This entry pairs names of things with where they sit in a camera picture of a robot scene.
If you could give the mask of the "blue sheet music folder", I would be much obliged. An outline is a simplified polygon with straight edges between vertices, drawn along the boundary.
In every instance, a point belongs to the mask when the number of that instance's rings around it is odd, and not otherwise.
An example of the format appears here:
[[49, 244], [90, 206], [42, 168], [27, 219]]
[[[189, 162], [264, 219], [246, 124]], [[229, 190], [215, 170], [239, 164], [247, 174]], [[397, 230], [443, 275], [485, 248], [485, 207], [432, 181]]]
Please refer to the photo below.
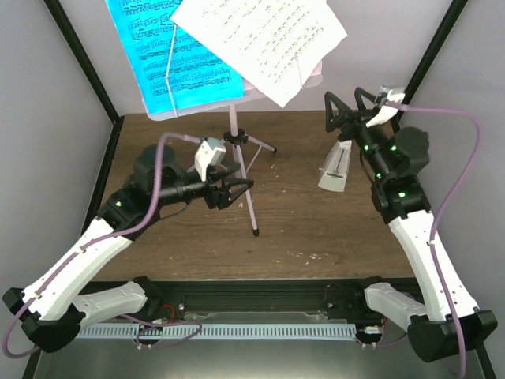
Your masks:
[[107, 1], [150, 114], [244, 95], [242, 76], [170, 19], [179, 1]]

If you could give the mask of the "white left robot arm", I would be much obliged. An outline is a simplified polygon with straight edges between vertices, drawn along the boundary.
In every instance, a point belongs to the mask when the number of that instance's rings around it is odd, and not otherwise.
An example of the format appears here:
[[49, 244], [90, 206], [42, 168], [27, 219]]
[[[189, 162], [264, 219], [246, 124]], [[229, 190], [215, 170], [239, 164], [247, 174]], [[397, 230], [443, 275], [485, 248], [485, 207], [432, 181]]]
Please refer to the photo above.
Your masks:
[[133, 162], [133, 172], [121, 189], [110, 195], [76, 244], [45, 275], [26, 288], [11, 287], [2, 301], [19, 317], [21, 328], [35, 347], [53, 353], [66, 347], [88, 326], [129, 315], [142, 321], [158, 318], [160, 289], [146, 276], [119, 287], [82, 294], [83, 288], [113, 257], [127, 249], [151, 225], [160, 221], [167, 205], [189, 204], [202, 198], [210, 209], [230, 207], [254, 182], [236, 178], [240, 164], [232, 161], [208, 168], [205, 180], [187, 171], [170, 147], [163, 149], [161, 193], [147, 223], [155, 181], [156, 147], [147, 147]]

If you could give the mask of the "white sheet music page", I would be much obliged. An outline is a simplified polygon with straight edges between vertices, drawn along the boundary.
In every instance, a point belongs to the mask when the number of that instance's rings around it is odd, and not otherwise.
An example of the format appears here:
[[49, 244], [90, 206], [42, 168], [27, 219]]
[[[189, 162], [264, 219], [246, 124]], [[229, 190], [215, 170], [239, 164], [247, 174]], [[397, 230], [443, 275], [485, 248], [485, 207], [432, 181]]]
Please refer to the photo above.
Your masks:
[[347, 36], [325, 1], [183, 1], [171, 19], [280, 107]]

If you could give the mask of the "white metronome body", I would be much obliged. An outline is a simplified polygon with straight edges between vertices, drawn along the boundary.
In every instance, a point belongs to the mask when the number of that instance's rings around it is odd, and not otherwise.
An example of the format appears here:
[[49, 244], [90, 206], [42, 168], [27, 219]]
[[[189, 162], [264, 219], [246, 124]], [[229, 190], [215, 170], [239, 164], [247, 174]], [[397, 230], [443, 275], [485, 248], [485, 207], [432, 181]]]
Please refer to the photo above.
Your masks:
[[350, 168], [352, 141], [337, 141], [320, 168], [318, 187], [322, 190], [343, 193]]

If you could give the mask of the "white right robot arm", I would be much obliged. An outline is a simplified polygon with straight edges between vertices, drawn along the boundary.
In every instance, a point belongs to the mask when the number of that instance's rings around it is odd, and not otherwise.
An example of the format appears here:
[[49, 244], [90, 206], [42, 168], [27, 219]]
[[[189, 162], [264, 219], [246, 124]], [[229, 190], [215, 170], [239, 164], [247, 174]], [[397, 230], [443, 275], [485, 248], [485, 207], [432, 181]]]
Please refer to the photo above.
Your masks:
[[352, 141], [372, 169], [372, 203], [396, 237], [421, 290], [418, 302], [389, 283], [369, 284], [353, 295], [353, 313], [367, 318], [377, 312], [402, 328], [410, 346], [424, 362], [476, 349], [496, 329], [491, 310], [483, 310], [466, 290], [438, 235], [440, 214], [432, 207], [418, 180], [429, 163], [429, 138], [416, 127], [403, 127], [387, 136], [383, 124], [404, 111], [405, 93], [384, 88], [374, 96], [356, 88], [356, 109], [331, 92], [324, 94], [325, 128], [340, 132], [339, 141]]

